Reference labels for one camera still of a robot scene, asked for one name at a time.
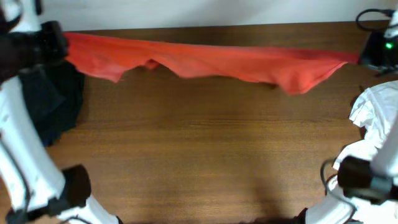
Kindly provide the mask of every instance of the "dark blue cloth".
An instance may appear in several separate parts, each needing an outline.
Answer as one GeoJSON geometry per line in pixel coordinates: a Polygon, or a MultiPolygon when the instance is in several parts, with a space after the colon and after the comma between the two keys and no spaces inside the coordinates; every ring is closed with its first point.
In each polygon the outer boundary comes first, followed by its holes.
{"type": "Polygon", "coordinates": [[[26,108],[43,145],[51,146],[76,126],[83,104],[85,76],[63,62],[19,75],[26,108]]]}

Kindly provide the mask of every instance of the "wooden table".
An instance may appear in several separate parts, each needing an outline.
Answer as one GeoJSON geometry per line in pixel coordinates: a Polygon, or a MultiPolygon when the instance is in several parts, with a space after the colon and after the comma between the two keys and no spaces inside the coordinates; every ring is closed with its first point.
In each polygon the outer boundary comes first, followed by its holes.
{"type": "MultiPolygon", "coordinates": [[[[343,52],[360,52],[366,39],[351,22],[89,33],[343,52]]],[[[87,78],[78,127],[48,152],[60,168],[84,164],[95,197],[126,223],[291,217],[322,199],[322,161],[361,139],[348,120],[359,86],[394,79],[374,74],[347,65],[300,96],[232,78],[183,80],[164,67],[130,71],[117,85],[87,78]]],[[[0,217],[9,207],[1,186],[0,217]]]]}

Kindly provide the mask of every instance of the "wall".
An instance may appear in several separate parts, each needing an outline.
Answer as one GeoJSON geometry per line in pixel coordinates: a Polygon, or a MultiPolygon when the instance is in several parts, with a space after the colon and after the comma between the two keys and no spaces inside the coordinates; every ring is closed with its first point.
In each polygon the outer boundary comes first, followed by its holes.
{"type": "MultiPolygon", "coordinates": [[[[43,21],[65,30],[352,21],[397,0],[44,0],[43,21]]],[[[380,19],[369,15],[365,19],[380,19]]]]}

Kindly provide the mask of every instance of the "red cloth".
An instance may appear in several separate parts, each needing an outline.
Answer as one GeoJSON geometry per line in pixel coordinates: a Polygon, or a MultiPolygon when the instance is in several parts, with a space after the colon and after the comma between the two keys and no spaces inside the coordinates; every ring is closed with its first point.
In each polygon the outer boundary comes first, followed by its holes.
{"type": "Polygon", "coordinates": [[[114,82],[126,70],[162,64],[182,78],[222,75],[279,85],[288,94],[305,93],[358,55],[278,47],[220,47],[125,40],[66,33],[69,56],[79,71],[114,82]]]}

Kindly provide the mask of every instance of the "led indicator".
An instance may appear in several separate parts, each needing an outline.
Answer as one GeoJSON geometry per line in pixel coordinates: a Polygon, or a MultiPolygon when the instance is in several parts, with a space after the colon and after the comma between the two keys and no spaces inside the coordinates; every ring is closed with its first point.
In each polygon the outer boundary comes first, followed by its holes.
{"type": "Polygon", "coordinates": [[[386,47],[387,47],[388,49],[391,49],[391,48],[393,48],[393,44],[392,44],[392,43],[386,43],[386,47]]]}

